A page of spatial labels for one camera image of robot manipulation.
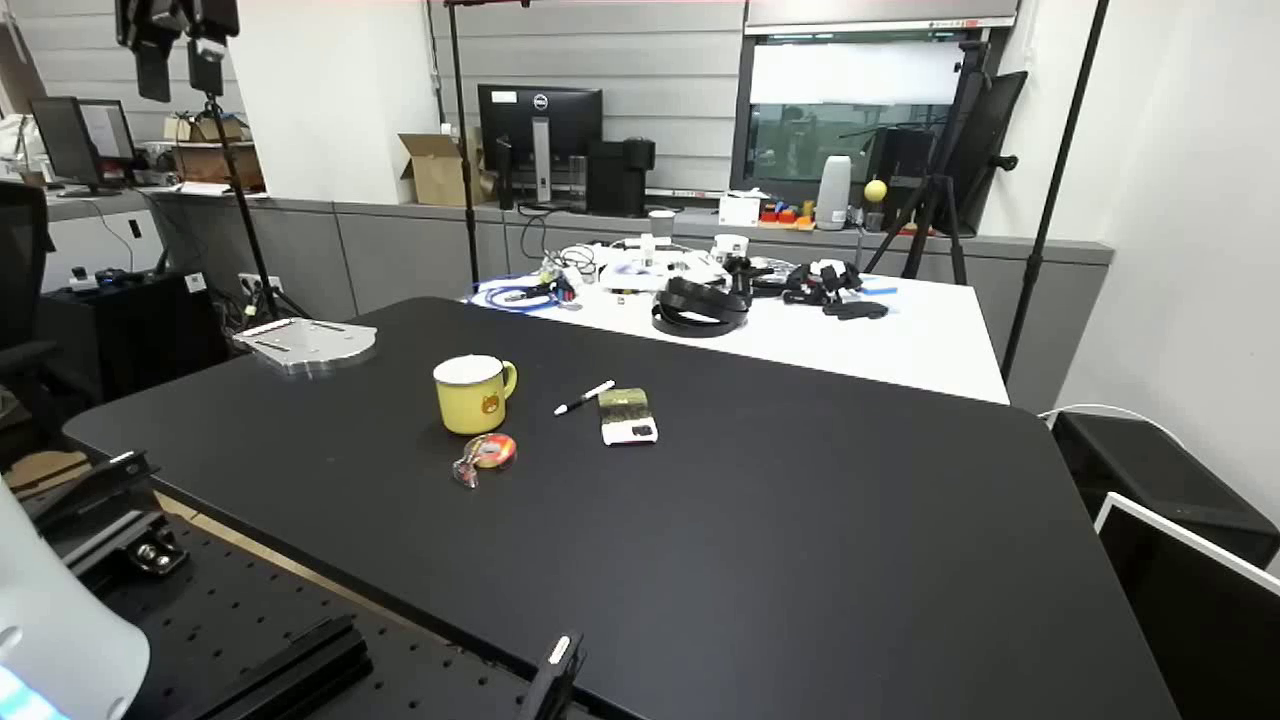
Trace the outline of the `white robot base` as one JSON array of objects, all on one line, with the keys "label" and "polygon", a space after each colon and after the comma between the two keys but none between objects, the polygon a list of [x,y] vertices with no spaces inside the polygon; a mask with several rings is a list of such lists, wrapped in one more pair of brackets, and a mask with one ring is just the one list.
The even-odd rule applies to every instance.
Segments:
[{"label": "white robot base", "polygon": [[122,720],[147,635],[87,592],[0,486],[0,720]]}]

